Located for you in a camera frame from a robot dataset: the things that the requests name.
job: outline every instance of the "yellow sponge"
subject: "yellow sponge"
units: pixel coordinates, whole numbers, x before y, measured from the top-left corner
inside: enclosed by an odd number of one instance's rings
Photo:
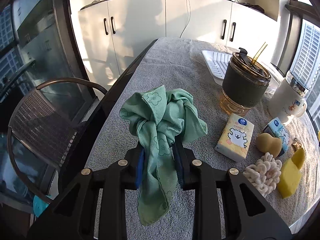
[[[283,198],[293,195],[300,183],[302,174],[299,169],[304,163],[304,150],[301,149],[297,150],[292,158],[286,160],[282,165],[277,188]]]
[[[297,166],[298,170],[301,170],[304,163],[304,149],[300,148],[296,150],[294,155],[291,157],[292,162]]]

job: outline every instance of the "cable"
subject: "cable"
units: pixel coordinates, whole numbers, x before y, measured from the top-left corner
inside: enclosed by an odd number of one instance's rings
[[[181,38],[182,34],[184,33],[184,30],[187,28],[187,26],[188,26],[188,24],[189,24],[189,22],[190,22],[190,19],[191,19],[191,6],[190,6],[190,0],[188,0],[188,1],[189,1],[189,11],[190,11],[190,14],[189,14],[189,20],[188,20],[188,22],[187,22],[187,25],[184,27],[184,29],[183,29],[183,31],[182,31],[182,33],[181,33],[181,35],[180,35],[180,38]]]

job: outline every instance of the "cartoon print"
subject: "cartoon print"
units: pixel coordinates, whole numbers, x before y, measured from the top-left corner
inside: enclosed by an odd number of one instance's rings
[[[295,102],[292,103],[292,106],[289,106],[289,111],[295,110],[296,106],[300,106],[300,102],[298,100],[295,100]]]
[[[288,145],[289,143],[289,134],[286,132],[286,130],[284,128],[282,128],[280,131],[280,136],[279,139],[281,139],[282,143],[285,143],[286,145]]]
[[[294,104],[293,104],[292,106],[289,106],[289,107],[288,107],[289,111],[294,110],[294,108],[295,108],[295,105],[294,105]]]
[[[235,144],[240,146],[241,148],[246,148],[246,143],[248,142],[245,137],[247,137],[245,132],[238,131],[234,128],[230,128],[230,132],[228,133],[228,137],[230,141]]]

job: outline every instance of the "table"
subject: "table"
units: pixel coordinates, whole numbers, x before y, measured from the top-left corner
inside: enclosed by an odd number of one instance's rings
[[[257,106],[250,110],[246,119],[255,125],[247,158],[240,163],[214,151],[228,115],[220,110],[221,87],[210,76],[201,55],[201,50],[231,53],[232,49],[217,44],[179,38],[160,38],[140,62],[130,81],[120,95],[104,123],[92,148],[86,167],[92,170],[107,168],[111,163],[124,157],[128,149],[134,148],[138,139],[128,130],[128,123],[119,116],[123,103],[134,93],[144,92],[153,87],[165,85],[166,89],[183,88],[194,96],[198,115],[208,124],[208,135],[184,145],[195,153],[196,158],[213,168],[227,170],[235,167],[243,171],[255,163],[263,154],[255,147],[255,138],[272,119],[267,111],[270,96],[265,95]],[[296,222],[320,197],[319,156],[317,136],[307,114],[294,119],[287,126],[291,136],[298,137],[305,147],[306,160],[301,170],[302,179],[296,193],[282,199],[277,190],[266,200],[278,212],[287,225]],[[293,155],[290,149],[279,159],[284,162]],[[169,212],[158,222],[143,227],[139,223],[137,192],[126,191],[126,220],[128,239],[190,239],[193,226],[194,192],[183,192],[177,185]],[[223,211],[220,212],[222,232],[224,231]]]

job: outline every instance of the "cabinet handle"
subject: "cabinet handle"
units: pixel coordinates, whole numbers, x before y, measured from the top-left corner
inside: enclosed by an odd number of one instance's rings
[[[231,42],[233,42],[233,37],[235,36],[236,23],[232,23],[232,25],[233,25],[234,27],[233,27],[233,34],[232,34],[232,37],[231,37],[231,39],[230,39]]]
[[[103,24],[104,24],[104,30],[106,32],[106,35],[108,35],[109,33],[107,32],[107,27],[106,27],[106,18],[103,19]]]
[[[223,29],[223,35],[222,35],[221,39],[224,40],[224,35],[226,34],[227,20],[223,20],[223,23],[224,23],[224,29]]]
[[[113,34],[116,34],[115,29],[113,28],[113,16],[111,17],[111,26]]]

